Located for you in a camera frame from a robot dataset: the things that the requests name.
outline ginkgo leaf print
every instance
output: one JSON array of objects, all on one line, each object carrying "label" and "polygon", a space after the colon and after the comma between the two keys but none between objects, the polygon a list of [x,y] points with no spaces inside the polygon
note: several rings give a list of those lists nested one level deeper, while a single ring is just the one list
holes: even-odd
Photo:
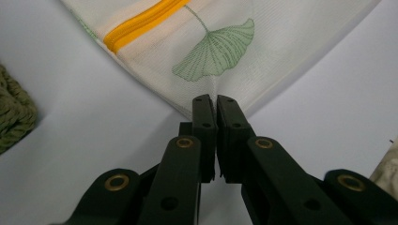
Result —
[{"label": "ginkgo leaf print", "polygon": [[179,64],[173,66],[173,73],[186,81],[196,82],[204,76],[220,76],[227,69],[234,68],[253,40],[254,21],[249,19],[242,25],[215,31],[205,29],[205,37]]}]

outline white table surface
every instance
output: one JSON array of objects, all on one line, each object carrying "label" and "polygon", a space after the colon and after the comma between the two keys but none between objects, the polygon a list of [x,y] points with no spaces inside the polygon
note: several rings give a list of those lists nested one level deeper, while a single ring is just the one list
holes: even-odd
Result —
[{"label": "white table surface", "polygon": [[[69,218],[102,173],[142,173],[187,119],[136,82],[59,1],[0,0],[0,62],[38,125],[0,156],[0,224]],[[314,67],[248,114],[309,174],[369,176],[398,135],[398,1],[383,0]],[[251,224],[239,185],[203,185],[200,224]]]}]

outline yellow stripe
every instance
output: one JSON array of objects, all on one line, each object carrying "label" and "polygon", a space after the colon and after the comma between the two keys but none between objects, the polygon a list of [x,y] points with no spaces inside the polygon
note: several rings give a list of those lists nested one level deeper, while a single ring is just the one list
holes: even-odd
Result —
[{"label": "yellow stripe", "polygon": [[189,1],[161,0],[155,6],[121,23],[106,35],[103,42],[110,51],[117,53],[120,48],[162,23]]}]

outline white fabric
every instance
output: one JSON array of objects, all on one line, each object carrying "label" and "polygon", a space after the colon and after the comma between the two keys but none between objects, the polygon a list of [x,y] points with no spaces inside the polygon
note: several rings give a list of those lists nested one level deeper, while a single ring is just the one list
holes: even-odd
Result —
[{"label": "white fabric", "polygon": [[398,201],[398,138],[381,159],[370,180]]},{"label": "white fabric", "polygon": [[206,35],[203,25],[186,8],[114,54],[102,43],[104,37],[158,1],[63,2],[124,69],[191,117],[191,100],[203,94],[213,99],[217,95],[235,98],[247,111],[277,84],[313,64],[379,0],[191,0],[189,8],[209,31],[242,25],[248,19],[254,22],[253,40],[237,64],[221,75],[195,81],[173,72]]}]

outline mounting hole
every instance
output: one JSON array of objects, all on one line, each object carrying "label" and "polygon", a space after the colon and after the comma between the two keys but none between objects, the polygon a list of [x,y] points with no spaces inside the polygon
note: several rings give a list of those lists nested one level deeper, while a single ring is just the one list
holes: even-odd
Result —
[{"label": "mounting hole", "polygon": [[337,177],[337,181],[343,187],[357,192],[361,192],[366,189],[365,184],[363,184],[362,181],[352,175],[341,174]]},{"label": "mounting hole", "polygon": [[174,197],[168,197],[161,200],[161,208],[166,211],[175,210],[178,207],[178,199]]},{"label": "mounting hole", "polygon": [[319,203],[319,201],[314,199],[310,199],[307,202],[305,202],[304,206],[313,211],[318,211],[321,209],[321,204]]},{"label": "mounting hole", "polygon": [[105,181],[105,188],[109,191],[118,191],[125,188],[129,184],[129,181],[129,177],[125,174],[116,174]]},{"label": "mounting hole", "polygon": [[267,139],[257,139],[255,141],[255,145],[260,148],[272,148],[273,146],[272,142]]},{"label": "mounting hole", "polygon": [[180,148],[189,148],[193,146],[193,141],[188,138],[181,138],[176,141],[176,145]]}]

